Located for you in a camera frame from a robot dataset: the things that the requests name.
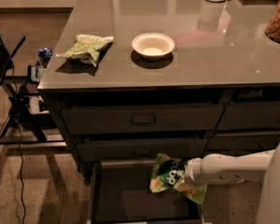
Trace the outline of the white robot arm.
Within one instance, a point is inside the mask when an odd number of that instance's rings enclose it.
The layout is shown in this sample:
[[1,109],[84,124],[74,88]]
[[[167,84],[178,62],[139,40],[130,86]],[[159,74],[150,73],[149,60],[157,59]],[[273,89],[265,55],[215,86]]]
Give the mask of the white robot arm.
[[280,143],[276,149],[233,157],[210,154],[188,161],[178,191],[205,185],[262,182],[256,224],[280,224]]

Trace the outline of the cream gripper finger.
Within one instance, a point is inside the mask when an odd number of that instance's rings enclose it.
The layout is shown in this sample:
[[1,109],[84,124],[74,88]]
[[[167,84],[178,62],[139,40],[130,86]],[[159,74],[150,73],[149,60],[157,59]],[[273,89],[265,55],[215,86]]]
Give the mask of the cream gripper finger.
[[192,185],[188,184],[184,178],[180,178],[174,185],[174,189],[183,192],[183,191],[189,191],[192,189]]

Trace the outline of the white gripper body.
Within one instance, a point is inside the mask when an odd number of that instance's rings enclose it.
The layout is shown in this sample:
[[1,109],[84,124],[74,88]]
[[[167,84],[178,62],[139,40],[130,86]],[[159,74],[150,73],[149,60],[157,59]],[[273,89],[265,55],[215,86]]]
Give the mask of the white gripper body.
[[200,158],[191,159],[187,162],[185,166],[185,179],[188,184],[193,186],[203,185],[203,182],[200,180],[201,162]]

